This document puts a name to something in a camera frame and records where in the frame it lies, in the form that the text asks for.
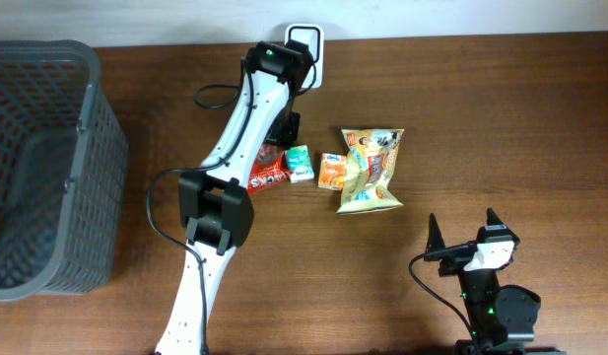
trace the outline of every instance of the plastic bin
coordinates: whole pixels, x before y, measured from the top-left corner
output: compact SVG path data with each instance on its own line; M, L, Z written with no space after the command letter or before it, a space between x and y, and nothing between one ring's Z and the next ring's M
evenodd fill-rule
M108 282L127 163L91 48L0 41L0 301Z

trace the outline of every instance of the plastic snack bag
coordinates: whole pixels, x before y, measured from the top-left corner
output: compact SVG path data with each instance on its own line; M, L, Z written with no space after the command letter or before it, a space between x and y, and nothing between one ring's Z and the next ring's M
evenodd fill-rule
M279 147L262 144L248 178L246 188L248 194L253 194L288 178L290 171L284 167L284 153L284 150Z
M336 213L365 213L402 206L387 187L393 177L398 145L404 129L343 129L350 149Z
M286 152L288 169L293 171L291 183L305 181L314 178L314 170L307 153L307 146L293 147Z
M345 180L346 157L323 153L319 170L319 187L340 191Z

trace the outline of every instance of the white wall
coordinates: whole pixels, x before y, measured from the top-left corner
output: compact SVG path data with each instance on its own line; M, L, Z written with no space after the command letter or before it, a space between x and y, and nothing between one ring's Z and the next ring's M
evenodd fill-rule
M608 30L608 0L0 0L0 39L91 46Z

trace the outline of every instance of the red snack package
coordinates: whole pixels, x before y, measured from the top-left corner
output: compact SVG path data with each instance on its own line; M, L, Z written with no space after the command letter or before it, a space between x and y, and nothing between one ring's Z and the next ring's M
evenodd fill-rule
M283 167L284 150L270 145L262 144L248 178L248 194L253 194L270 185L288 179L290 171Z

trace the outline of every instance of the brown tabletop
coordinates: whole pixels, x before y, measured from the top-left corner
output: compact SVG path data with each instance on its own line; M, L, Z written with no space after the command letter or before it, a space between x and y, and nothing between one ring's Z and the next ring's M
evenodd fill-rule
M233 107L207 111L192 95L235 84L248 47L98 50L131 151L113 275L86 296L0 304L0 354L154 349L184 254L151 230L146 188L157 172L195 166L213 148ZM476 237L488 207L521 239L501 284L542 297L534 345L608 351L608 33L329 41L325 49L323 86L295 103L299 141L318 167L321 153L346 152L341 127L404 128L389 187L404 207L339 217L340 193L312 181L254 195L251 234L209 321L212 352L409 352L467 338L407 265L424 250L431 212L453 245ZM174 178L156 200L162 228L181 237ZM455 278L438 278L434 263L416 269L462 307Z

